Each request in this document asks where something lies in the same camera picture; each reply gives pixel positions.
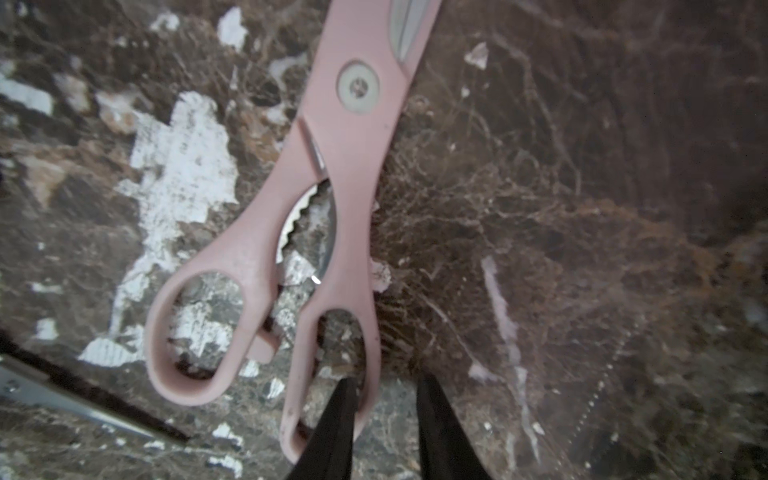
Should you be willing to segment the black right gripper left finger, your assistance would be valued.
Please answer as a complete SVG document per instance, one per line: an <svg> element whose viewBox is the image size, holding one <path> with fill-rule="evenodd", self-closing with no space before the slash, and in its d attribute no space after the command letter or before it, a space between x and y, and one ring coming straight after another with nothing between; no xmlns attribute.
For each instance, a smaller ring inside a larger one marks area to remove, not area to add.
<svg viewBox="0 0 768 480"><path fill-rule="evenodd" d="M340 380L287 480L351 479L357 406L356 381Z"/></svg>

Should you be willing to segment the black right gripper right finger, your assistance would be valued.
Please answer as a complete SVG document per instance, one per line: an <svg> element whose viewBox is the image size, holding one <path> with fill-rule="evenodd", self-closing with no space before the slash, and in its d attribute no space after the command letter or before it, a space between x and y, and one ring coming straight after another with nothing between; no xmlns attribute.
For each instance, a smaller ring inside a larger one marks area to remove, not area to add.
<svg viewBox="0 0 768 480"><path fill-rule="evenodd" d="M433 374L420 377L416 404L422 478L491 480Z"/></svg>

